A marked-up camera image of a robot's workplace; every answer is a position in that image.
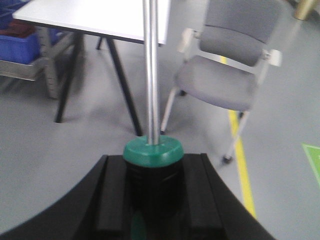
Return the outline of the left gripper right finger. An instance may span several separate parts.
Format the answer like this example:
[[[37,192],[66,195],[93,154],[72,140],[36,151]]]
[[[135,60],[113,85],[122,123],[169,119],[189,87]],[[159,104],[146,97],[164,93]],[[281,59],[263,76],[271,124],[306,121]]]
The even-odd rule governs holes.
[[[207,154],[185,154],[185,240],[272,240],[221,179]]]

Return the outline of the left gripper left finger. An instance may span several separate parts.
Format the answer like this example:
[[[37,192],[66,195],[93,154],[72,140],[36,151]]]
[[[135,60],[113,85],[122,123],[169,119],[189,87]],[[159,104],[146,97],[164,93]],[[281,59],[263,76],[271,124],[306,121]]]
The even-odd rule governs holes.
[[[2,240],[128,240],[130,197],[120,155],[103,155],[61,199],[0,235]]]

